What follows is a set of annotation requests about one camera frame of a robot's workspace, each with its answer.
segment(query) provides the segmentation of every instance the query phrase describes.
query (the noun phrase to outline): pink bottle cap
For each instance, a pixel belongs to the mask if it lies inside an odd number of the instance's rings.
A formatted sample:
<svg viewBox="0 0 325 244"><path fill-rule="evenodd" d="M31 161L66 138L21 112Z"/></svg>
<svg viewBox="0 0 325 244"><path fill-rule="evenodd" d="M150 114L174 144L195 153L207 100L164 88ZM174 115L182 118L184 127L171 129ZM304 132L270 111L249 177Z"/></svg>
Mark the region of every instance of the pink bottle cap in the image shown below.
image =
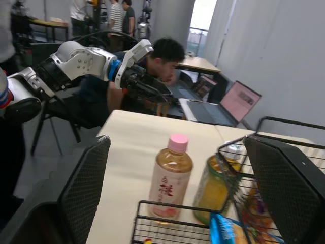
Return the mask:
<svg viewBox="0 0 325 244"><path fill-rule="evenodd" d="M188 139L181 134L173 134L169 138L168 149L176 153L184 153L187 150Z"/></svg>

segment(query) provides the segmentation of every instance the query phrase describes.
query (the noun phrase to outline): black hair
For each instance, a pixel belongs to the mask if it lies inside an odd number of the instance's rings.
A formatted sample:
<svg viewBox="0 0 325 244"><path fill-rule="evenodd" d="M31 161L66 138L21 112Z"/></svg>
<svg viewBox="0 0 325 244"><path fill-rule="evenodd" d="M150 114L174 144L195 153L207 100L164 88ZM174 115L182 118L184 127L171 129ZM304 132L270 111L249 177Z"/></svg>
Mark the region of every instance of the black hair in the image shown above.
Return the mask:
<svg viewBox="0 0 325 244"><path fill-rule="evenodd" d="M122 3L126 3L127 5L131 6L132 5L132 0L123 0Z"/></svg>
<svg viewBox="0 0 325 244"><path fill-rule="evenodd" d="M180 43L171 38L161 38L153 44L151 58L161 58L165 62L181 62L185 51Z"/></svg>

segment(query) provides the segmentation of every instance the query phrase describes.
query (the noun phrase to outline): window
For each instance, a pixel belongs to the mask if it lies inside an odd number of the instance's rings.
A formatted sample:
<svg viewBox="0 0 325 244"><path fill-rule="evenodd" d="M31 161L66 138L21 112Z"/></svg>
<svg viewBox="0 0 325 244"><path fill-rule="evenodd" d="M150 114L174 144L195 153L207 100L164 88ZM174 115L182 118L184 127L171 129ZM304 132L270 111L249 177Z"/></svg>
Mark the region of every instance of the window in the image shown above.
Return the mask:
<svg viewBox="0 0 325 244"><path fill-rule="evenodd" d="M195 1L186 51L194 52L198 57L203 55L216 2L217 0L205 0L202 4L202 0Z"/></svg>

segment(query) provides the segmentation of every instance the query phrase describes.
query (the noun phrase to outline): laptop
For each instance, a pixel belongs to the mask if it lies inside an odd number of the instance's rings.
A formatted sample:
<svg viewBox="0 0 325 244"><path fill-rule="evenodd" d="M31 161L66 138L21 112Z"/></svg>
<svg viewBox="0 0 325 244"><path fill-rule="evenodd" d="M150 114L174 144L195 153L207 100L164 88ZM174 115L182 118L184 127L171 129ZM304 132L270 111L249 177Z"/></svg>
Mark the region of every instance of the laptop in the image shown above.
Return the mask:
<svg viewBox="0 0 325 244"><path fill-rule="evenodd" d="M176 84L174 87L169 89L173 93L174 98L186 98L200 101L207 101L210 90L217 83L209 77L202 75L198 81L194 84L193 88L185 88L182 85Z"/></svg>
<svg viewBox="0 0 325 244"><path fill-rule="evenodd" d="M198 122L236 127L261 97L236 81L219 104L190 100L187 105Z"/></svg>

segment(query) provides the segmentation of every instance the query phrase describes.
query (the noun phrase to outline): pink screen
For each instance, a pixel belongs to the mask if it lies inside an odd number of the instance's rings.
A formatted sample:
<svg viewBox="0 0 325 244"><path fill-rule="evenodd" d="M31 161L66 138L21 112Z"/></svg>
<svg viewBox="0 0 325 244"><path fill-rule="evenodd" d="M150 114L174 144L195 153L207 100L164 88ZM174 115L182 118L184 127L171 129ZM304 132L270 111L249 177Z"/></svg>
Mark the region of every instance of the pink screen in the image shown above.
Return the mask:
<svg viewBox="0 0 325 244"><path fill-rule="evenodd" d="M237 121L241 121L260 98L260 95L257 95L242 84L235 82L229 92L224 95L220 104Z"/></svg>

